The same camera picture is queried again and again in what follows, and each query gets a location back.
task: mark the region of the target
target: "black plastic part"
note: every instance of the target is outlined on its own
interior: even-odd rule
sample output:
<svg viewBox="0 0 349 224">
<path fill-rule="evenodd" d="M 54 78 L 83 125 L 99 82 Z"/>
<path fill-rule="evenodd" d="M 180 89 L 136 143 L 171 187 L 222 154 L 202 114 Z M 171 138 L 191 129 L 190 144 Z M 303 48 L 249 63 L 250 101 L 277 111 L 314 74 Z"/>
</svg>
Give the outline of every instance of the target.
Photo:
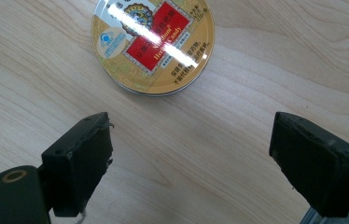
<svg viewBox="0 0 349 224">
<path fill-rule="evenodd" d="M 322 217 L 348 215 L 348 143 L 307 119 L 278 112 L 270 155 Z"/>
<path fill-rule="evenodd" d="M 37 169 L 20 166 L 0 174 L 0 224 L 48 224 Z"/>
<path fill-rule="evenodd" d="M 105 174 L 113 151 L 107 113 L 84 118 L 43 154 L 39 168 L 48 207 L 76 217 Z"/>
</svg>

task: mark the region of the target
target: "wooden table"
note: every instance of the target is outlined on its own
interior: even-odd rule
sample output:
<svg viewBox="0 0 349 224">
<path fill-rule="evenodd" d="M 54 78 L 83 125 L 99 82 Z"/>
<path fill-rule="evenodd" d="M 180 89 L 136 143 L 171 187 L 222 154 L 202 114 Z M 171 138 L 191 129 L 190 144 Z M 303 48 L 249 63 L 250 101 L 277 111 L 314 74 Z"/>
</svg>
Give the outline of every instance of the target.
<svg viewBox="0 0 349 224">
<path fill-rule="evenodd" d="M 125 91 L 99 64 L 96 4 L 0 1 L 0 172 L 38 166 L 76 122 L 107 111 L 114 163 L 85 223 L 300 222 L 309 205 L 268 155 L 273 117 L 349 142 L 349 0 L 208 0 L 211 61 L 159 98 Z"/>
</svg>

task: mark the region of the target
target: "gold tin lid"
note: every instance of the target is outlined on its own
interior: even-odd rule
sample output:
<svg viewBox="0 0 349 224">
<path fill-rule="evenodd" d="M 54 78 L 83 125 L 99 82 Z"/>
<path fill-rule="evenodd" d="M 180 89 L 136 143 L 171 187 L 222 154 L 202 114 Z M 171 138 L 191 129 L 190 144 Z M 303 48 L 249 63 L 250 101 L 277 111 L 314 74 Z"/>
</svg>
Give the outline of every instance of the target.
<svg viewBox="0 0 349 224">
<path fill-rule="evenodd" d="M 165 95 L 200 75 L 214 29 L 204 0 L 100 0 L 91 32 L 100 63 L 120 86 Z"/>
</svg>

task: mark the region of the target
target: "tin can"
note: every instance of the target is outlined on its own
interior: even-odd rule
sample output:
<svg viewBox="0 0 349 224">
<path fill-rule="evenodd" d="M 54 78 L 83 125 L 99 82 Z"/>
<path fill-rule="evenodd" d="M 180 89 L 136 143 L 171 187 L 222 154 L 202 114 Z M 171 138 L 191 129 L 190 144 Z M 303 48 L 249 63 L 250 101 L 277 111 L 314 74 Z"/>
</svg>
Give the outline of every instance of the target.
<svg viewBox="0 0 349 224">
<path fill-rule="evenodd" d="M 204 0 L 100 0 L 91 34 L 108 75 L 154 96 L 181 91 L 201 74 L 214 29 Z"/>
</svg>

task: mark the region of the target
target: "circular logo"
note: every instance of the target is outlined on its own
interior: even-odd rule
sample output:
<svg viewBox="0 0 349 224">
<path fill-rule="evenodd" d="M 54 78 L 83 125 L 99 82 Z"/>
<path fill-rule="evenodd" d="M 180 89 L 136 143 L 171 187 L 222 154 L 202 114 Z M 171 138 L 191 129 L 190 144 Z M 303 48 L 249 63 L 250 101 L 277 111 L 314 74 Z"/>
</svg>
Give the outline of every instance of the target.
<svg viewBox="0 0 349 224">
<path fill-rule="evenodd" d="M 127 6 L 124 9 L 124 12 L 128 14 L 132 19 L 134 19 L 138 24 L 145 26 L 148 30 L 151 29 L 152 26 L 152 11 L 143 4 L 132 4 Z M 126 31 L 126 33 L 136 36 L 139 35 L 137 32 L 122 23 L 122 28 Z"/>
<path fill-rule="evenodd" d="M 96 49 L 100 56 L 110 59 L 117 57 L 126 44 L 126 34 L 118 27 L 104 30 L 97 41 Z"/>
</svg>

